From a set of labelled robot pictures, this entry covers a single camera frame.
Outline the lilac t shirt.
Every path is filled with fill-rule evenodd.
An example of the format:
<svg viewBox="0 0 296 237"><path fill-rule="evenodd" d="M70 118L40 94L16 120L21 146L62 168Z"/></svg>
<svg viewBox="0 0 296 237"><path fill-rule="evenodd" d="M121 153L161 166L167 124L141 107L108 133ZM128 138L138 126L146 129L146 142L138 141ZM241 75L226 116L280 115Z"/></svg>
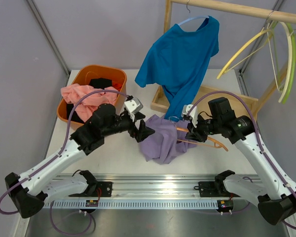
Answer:
<svg viewBox="0 0 296 237"><path fill-rule="evenodd" d="M188 149L197 146L185 139L185 132L177 130L178 127L186 128L187 121L170 121L153 115L146 120L146 126L155 130L154 134L139 143L146 161L169 164L176 157L185 154Z"/></svg>

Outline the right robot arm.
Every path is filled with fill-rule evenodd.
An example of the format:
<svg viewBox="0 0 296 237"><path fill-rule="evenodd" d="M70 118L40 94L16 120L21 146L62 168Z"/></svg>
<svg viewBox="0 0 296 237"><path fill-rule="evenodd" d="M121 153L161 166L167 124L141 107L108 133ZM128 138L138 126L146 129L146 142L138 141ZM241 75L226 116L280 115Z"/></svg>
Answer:
<svg viewBox="0 0 296 237"><path fill-rule="evenodd" d="M229 100L220 97L208 103L211 118L204 119L195 105L185 105L182 116L188 120L186 139L205 142L209 135L228 139L249 161L262 186L246 181L231 170L215 176L214 190L242 197L256 206L271 225L284 222L296 213L296 182L280 167L267 149L257 124L248 116L236 117Z"/></svg>

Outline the black t shirt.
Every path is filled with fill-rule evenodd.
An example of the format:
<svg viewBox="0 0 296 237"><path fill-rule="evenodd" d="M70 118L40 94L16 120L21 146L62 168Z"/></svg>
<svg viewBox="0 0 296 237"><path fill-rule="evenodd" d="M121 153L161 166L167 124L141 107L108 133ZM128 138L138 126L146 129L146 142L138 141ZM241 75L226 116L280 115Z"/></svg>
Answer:
<svg viewBox="0 0 296 237"><path fill-rule="evenodd" d="M88 85L94 88L99 88L99 89L116 90L114 87L112 87L112 80L105 79L105 78L92 79ZM67 104L67 115L69 112L71 113L71 110L73 109L73 107L74 105ZM77 122L85 123L77 116L76 112L73 113L72 119L74 119L74 121L77 121Z"/></svg>

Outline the pink t shirt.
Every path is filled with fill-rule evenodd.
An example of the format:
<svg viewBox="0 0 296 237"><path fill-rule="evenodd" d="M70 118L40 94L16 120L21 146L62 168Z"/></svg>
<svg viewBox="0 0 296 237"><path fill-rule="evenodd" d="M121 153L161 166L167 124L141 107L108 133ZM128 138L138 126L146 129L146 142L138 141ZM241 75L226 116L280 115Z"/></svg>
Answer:
<svg viewBox="0 0 296 237"><path fill-rule="evenodd" d="M77 83L61 88L61 95L67 104L76 105L85 95L99 91L90 85L79 85ZM99 92L88 96L75 109L77 116L86 122L101 104L114 104L117 100L117 93Z"/></svg>

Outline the lime green hanger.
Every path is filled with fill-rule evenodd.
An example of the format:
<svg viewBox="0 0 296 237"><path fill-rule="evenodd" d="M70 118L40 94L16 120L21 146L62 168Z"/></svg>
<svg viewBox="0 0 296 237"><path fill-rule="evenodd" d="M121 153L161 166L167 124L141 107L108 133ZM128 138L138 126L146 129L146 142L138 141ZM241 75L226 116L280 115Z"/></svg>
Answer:
<svg viewBox="0 0 296 237"><path fill-rule="evenodd" d="M269 51L271 56L273 74L276 88L279 92L281 92L281 96L278 100L279 103L285 104L287 99L290 96L291 89L294 82L295 77L295 70L296 70L296 38L294 34L294 30L290 23L279 22L283 27L286 38L287 38L287 45L288 45L288 64L287 64L287 72L285 76L285 81L280 82L280 73L275 72L275 65L278 69L278 61L277 61L277 51L276 51L276 43L273 40L274 44L274 52L272 52L270 40L268 40Z"/></svg>

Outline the orange t shirt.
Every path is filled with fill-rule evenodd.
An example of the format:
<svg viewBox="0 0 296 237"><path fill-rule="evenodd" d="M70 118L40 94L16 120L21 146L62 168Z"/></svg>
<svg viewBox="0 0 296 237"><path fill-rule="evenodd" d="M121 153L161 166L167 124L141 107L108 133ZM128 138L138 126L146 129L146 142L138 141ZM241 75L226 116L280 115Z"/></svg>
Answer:
<svg viewBox="0 0 296 237"><path fill-rule="evenodd" d="M122 88L122 84L117 83L117 82L113 82L112 87L114 87L116 90L120 91Z"/></svg>

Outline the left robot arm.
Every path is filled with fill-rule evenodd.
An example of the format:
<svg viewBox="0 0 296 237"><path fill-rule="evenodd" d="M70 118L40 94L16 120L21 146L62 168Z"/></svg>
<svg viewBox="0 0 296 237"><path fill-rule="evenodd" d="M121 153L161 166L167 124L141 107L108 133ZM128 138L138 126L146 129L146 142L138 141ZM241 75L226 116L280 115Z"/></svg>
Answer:
<svg viewBox="0 0 296 237"><path fill-rule="evenodd" d="M155 131L146 126L145 115L130 103L120 114L112 104L101 104L55 154L22 173L10 173L5 178L8 195L22 218L37 214L45 204L65 197L92 197L98 194L98 181L88 170L54 181L54 178L75 162L101 147L105 138L127 131L138 143Z"/></svg>

